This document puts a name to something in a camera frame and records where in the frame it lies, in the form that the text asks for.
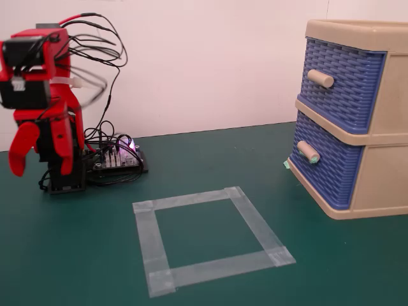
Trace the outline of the black servo red gripper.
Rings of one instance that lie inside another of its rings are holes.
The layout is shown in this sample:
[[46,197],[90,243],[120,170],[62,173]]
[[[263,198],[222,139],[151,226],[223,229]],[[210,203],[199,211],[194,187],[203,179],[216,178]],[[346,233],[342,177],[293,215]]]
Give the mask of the black servo red gripper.
[[66,117],[66,86],[47,80],[1,82],[1,105],[14,110],[17,124],[21,124],[11,143],[8,161],[11,172],[21,177],[26,167],[26,155],[40,136],[36,124],[50,123],[54,155],[50,162],[58,164],[61,175],[69,175],[73,168],[73,137],[71,122]]

